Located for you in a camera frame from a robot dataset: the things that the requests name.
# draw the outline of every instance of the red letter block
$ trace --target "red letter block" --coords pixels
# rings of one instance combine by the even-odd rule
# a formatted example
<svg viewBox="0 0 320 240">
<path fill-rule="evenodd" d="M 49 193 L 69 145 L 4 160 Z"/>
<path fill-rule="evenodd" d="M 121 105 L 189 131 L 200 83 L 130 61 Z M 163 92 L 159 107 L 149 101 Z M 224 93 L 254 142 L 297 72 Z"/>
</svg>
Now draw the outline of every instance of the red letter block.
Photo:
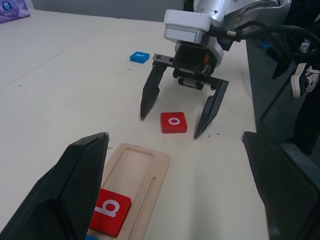
<svg viewBox="0 0 320 240">
<path fill-rule="evenodd" d="M 131 199 L 129 197 L 100 189 L 89 228 L 116 238 L 130 207 Z"/>
<path fill-rule="evenodd" d="M 187 132 L 187 121 L 183 112 L 161 113 L 161 129 L 164 134 Z"/>
</svg>

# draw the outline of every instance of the white table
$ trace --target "white table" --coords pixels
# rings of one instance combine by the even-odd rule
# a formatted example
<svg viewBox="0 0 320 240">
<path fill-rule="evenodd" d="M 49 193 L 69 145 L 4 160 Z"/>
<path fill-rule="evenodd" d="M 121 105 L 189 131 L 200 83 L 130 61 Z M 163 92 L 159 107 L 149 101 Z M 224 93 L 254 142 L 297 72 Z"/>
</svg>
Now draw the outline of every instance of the white table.
<svg viewBox="0 0 320 240">
<path fill-rule="evenodd" d="M 109 147 L 130 143 L 171 155 L 145 240 L 268 239 L 241 142 L 243 131 L 256 129 L 245 42 L 234 44 L 215 70 L 229 86 L 214 121 L 193 140 L 212 92 L 178 85 L 172 68 L 154 108 L 139 119 L 152 61 L 134 63 L 129 56 L 173 56 L 164 29 L 159 22 L 117 19 L 0 90 L 0 229 L 69 144 L 109 132 Z M 187 133 L 162 134 L 162 112 L 184 112 Z"/>
<path fill-rule="evenodd" d="M 29 12 L 30 17 L 0 24 L 0 89 L 116 20 Z"/>
</svg>

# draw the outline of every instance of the purple package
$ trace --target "purple package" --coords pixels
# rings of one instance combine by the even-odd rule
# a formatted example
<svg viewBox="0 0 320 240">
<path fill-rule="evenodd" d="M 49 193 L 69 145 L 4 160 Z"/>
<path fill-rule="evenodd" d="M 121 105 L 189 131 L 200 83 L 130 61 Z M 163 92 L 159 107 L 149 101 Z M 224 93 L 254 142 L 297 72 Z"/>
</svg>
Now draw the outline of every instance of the purple package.
<svg viewBox="0 0 320 240">
<path fill-rule="evenodd" d="M 0 0 L 0 24 L 29 16 L 24 0 Z"/>
</svg>

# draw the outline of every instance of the sneaker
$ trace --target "sneaker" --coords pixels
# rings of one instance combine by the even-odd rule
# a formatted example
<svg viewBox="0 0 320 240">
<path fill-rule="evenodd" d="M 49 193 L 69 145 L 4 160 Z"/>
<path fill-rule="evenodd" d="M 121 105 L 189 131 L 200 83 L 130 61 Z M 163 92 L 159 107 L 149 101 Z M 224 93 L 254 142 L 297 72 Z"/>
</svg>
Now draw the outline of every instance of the sneaker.
<svg viewBox="0 0 320 240">
<path fill-rule="evenodd" d="M 291 76 L 291 93 L 294 99 L 312 92 L 319 80 L 320 71 L 313 69 L 309 63 L 300 63 L 295 74 Z"/>
</svg>

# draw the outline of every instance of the wooden tray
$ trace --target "wooden tray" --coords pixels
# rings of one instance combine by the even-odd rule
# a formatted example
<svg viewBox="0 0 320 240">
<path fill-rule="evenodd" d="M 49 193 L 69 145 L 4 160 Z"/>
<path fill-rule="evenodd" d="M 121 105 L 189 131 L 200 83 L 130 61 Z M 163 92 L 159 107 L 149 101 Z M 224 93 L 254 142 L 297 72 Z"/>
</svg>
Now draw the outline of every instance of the wooden tray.
<svg viewBox="0 0 320 240">
<path fill-rule="evenodd" d="M 117 238 L 88 230 L 99 240 L 142 240 L 170 164 L 166 153 L 123 143 L 104 167 L 101 188 L 131 198 L 132 206 Z"/>
</svg>

